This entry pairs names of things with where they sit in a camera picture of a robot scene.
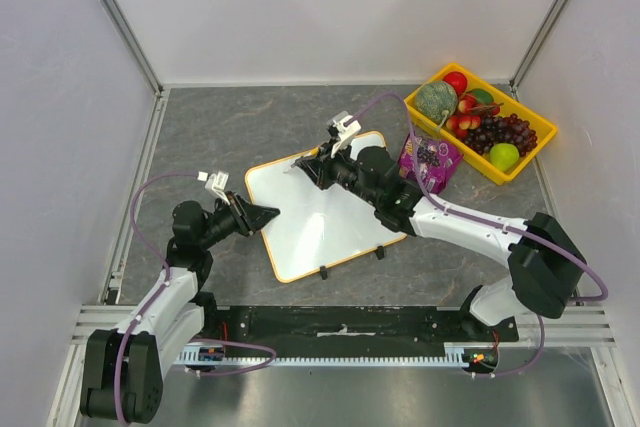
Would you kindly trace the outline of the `yellow framed whiteboard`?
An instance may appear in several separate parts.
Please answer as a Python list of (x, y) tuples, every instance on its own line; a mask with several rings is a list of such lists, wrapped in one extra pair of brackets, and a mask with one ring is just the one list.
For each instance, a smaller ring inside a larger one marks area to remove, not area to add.
[(293, 162), (302, 152), (245, 174), (251, 202), (280, 210), (261, 230), (274, 271), (290, 283), (406, 238), (374, 217), (370, 205), (337, 185), (318, 189)]

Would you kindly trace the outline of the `white marker pen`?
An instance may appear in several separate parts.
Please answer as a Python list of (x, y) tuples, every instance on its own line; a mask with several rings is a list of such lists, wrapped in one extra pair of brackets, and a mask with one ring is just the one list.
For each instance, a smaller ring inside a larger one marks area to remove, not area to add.
[(288, 173), (292, 171), (294, 168), (297, 168), (304, 172), (305, 174), (315, 174), (318, 172), (318, 163), (317, 163), (317, 155), (319, 148), (315, 147), (314, 149), (309, 150), (303, 155), (294, 159), (290, 166), (286, 167), (284, 172)]

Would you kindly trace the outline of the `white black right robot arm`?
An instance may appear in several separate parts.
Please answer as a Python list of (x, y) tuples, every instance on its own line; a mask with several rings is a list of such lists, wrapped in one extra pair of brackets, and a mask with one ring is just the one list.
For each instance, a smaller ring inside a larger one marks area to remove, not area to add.
[(323, 147), (293, 165), (319, 189), (338, 185), (371, 205), (393, 232), (449, 242), (504, 266), (508, 276), (476, 288), (458, 315), (459, 331), (469, 340), (481, 340), (503, 320), (526, 312), (560, 318), (583, 274), (581, 252), (554, 217), (502, 218), (426, 195), (400, 175), (383, 147), (357, 155)]

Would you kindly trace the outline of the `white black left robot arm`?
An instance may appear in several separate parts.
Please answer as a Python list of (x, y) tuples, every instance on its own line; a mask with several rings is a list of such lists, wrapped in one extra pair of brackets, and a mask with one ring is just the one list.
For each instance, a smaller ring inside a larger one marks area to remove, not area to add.
[(218, 332), (215, 298), (202, 290), (213, 265), (211, 247), (233, 234), (249, 237), (279, 214), (232, 192), (213, 211), (193, 200), (174, 208), (173, 235), (154, 286), (125, 319), (87, 340), (82, 415), (124, 426), (154, 418), (178, 355), (194, 337), (208, 340)]

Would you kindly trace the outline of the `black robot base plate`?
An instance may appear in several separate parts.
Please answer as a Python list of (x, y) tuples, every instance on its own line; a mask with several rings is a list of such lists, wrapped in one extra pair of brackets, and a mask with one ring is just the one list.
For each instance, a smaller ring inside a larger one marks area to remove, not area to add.
[(233, 356), (437, 355), (446, 343), (513, 343), (514, 318), (486, 327), (456, 310), (427, 306), (231, 306), (205, 317), (198, 338), (237, 342)]

